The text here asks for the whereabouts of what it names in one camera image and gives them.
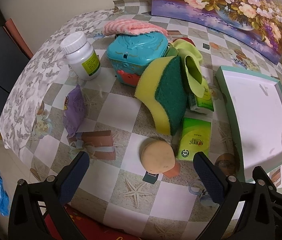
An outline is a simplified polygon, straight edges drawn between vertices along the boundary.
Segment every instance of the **checkered tablecloth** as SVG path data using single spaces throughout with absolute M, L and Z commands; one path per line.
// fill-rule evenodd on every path
M 110 20 L 137 19 L 167 30 L 178 30 L 181 34 L 177 37 L 189 37 L 195 43 L 203 55 L 203 76 L 214 92 L 215 111 L 205 116 L 187 110 L 185 116 L 212 123 L 209 158 L 213 163 L 224 153 L 233 154 L 225 104 L 215 79 L 218 67 L 245 64 L 251 70 L 278 77 L 282 82 L 282 65 L 273 65 L 257 51 L 223 33 L 195 23 L 151 16 L 150 7 L 143 0 L 115 1 L 115 5 L 114 12 L 100 21 L 93 31 L 89 25 L 84 25 L 81 17 L 72 20 L 68 31 L 82 28 L 87 33 L 100 58 L 101 73 L 97 78 L 84 82 L 69 72 L 68 65 L 59 66 L 57 77 L 44 98 L 37 99 L 37 104 L 41 104 L 43 99 L 45 109 L 49 111 L 52 132 L 39 140 L 32 136 L 26 138 L 26 146 L 17 154 L 38 173 L 41 180 L 57 175 L 63 166 L 71 162 L 62 112 L 65 97 L 79 83 L 87 114 L 78 132 L 111 130 L 116 159 L 91 161 L 71 205 L 105 225 L 144 239 L 193 240 L 217 208 L 207 205 L 200 198 L 198 193 L 203 186 L 192 162 L 177 160 L 181 173 L 172 179 L 160 174 L 155 184 L 142 181 L 145 169 L 139 158 L 140 148 L 151 140 L 161 139 L 176 150 L 180 133 L 173 137 L 158 134 L 149 110 L 134 98 L 135 89 L 118 82 L 105 53 L 114 37 L 102 37 L 102 27 Z M 278 191 L 282 193 L 282 166 L 270 172 L 270 176 L 274 174 Z M 229 232 L 237 219 L 233 218 Z

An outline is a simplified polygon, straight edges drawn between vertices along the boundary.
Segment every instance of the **pink striped cloth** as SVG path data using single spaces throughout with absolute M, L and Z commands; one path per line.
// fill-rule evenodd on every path
M 133 19 L 124 19 L 108 22 L 102 31 L 105 36 L 113 34 L 128 34 L 128 35 L 139 35 L 142 33 L 160 32 L 164 36 L 168 36 L 166 29 L 154 25 L 152 23 L 138 21 Z

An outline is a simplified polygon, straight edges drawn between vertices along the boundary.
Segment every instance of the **flower painting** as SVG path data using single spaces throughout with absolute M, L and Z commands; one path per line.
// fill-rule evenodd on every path
M 152 14 L 213 28 L 280 60 L 282 0 L 152 0 Z

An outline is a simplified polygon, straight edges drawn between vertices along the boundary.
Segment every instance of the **teal box lid tray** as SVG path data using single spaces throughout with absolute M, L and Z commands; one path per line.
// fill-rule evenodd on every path
M 168 39 L 159 32 L 121 34 L 108 46 L 106 53 L 110 60 L 148 66 L 152 60 L 164 56 L 167 45 Z

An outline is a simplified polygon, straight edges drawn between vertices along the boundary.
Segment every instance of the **white medicine bottle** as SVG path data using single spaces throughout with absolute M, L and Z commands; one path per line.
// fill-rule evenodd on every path
M 84 32 L 78 31 L 65 37 L 60 47 L 80 79 L 91 80 L 100 73 L 100 61 Z

